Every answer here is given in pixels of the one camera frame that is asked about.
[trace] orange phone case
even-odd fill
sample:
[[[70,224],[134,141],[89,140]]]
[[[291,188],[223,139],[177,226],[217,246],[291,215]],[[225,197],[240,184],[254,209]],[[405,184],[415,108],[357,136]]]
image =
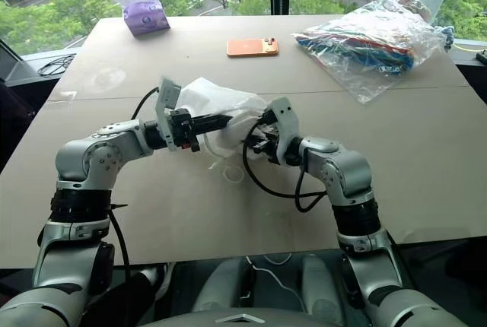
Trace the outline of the orange phone case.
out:
[[[227,55],[229,57],[273,56],[279,48],[274,38],[257,40],[229,40],[227,41]]]

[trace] beige table surface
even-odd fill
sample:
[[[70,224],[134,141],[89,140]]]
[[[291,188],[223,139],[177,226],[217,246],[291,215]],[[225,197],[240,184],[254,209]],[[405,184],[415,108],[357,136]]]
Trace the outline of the beige table surface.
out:
[[[292,32],[298,24],[306,27],[325,17],[267,18],[272,21],[272,24],[266,24],[269,30],[272,26],[280,26],[280,30],[287,27]],[[235,20],[188,17],[171,19],[171,23],[174,28],[179,24],[203,26],[203,46],[211,46],[206,44],[211,42],[210,36],[220,42],[227,39],[221,37],[226,34],[221,30],[227,29],[232,21],[236,22],[235,27],[247,24],[251,37],[266,34],[259,30],[262,24],[257,27],[252,23],[266,19],[248,19],[250,21],[245,23],[241,17]],[[210,20],[215,22],[213,30],[205,25]],[[102,27],[110,31],[106,32],[105,38]],[[90,36],[59,82],[59,87],[78,82],[75,99],[69,102],[52,98],[46,103],[0,175],[0,268],[28,268],[35,262],[37,234],[49,216],[49,202],[55,191],[57,150],[73,138],[86,137],[109,122],[129,118],[146,89],[156,84],[148,83],[147,78],[157,81],[156,76],[163,73],[158,66],[158,57],[143,58],[144,52],[140,49],[140,59],[130,53],[132,50],[128,46],[137,46],[140,42],[126,37],[123,32],[118,20],[109,19],[97,25],[94,34],[99,40],[98,49]],[[132,42],[119,47],[118,64],[124,67],[126,79],[117,87],[96,94],[82,84],[84,81],[80,76],[84,75],[80,68],[87,60],[91,63],[91,71],[111,66],[112,63],[105,61],[108,59],[105,52],[108,46],[116,46],[112,38],[115,33],[121,35],[121,40]],[[150,43],[152,51],[156,50],[156,42],[162,52],[181,49],[177,36],[171,38],[172,42],[165,37],[169,36],[154,38],[155,41]],[[197,40],[193,43],[194,51],[198,47],[203,49]],[[279,57],[240,60],[244,66],[251,62],[262,65],[261,62],[266,61],[274,65],[282,60],[281,64],[276,63],[274,71],[266,71],[267,79],[259,81],[260,87],[249,79],[249,76],[255,79],[260,76],[253,71],[241,71],[237,60],[221,60],[222,65],[231,63],[218,71],[216,66],[220,58],[209,54],[208,70],[198,62],[194,62],[197,67],[194,68],[176,59],[170,65],[166,62],[170,55],[161,55],[171,70],[170,76],[176,77],[181,84],[204,76],[216,84],[243,90],[254,87],[261,93],[295,93],[287,96],[299,116],[303,134],[341,141],[347,148],[367,157],[374,174],[381,220],[398,242],[487,234],[487,157],[483,156],[487,148],[487,106],[446,55],[436,55],[419,68],[421,75],[412,73],[403,84],[362,106],[324,70],[314,71],[316,63],[302,55],[291,40],[288,43],[288,46],[281,45]],[[130,59],[125,60],[122,52]],[[145,61],[145,70],[139,60]],[[171,67],[178,65],[180,71]],[[293,81],[289,75],[295,75],[293,72],[298,70],[307,72],[308,79]],[[136,75],[138,81],[129,81]],[[233,78],[231,83],[228,82],[230,77]],[[264,94],[263,98],[271,100],[277,96],[279,94]],[[153,105],[151,98],[141,111],[142,119],[154,118]],[[240,164],[238,158],[232,160]],[[126,235],[131,262],[337,247],[336,225],[327,200],[322,200],[310,213],[301,214],[294,209],[292,201],[267,195],[248,178],[239,185],[228,183],[221,175],[221,168],[208,169],[213,162],[214,158],[204,151],[196,154],[158,151],[152,157],[126,165],[113,190],[113,201],[129,204],[116,214]],[[287,191],[294,188],[298,177],[296,169],[286,170],[264,160],[252,163],[252,166],[269,186]],[[304,191],[311,189],[321,189],[320,184],[306,179]],[[107,239],[116,244],[118,251],[113,230]]]

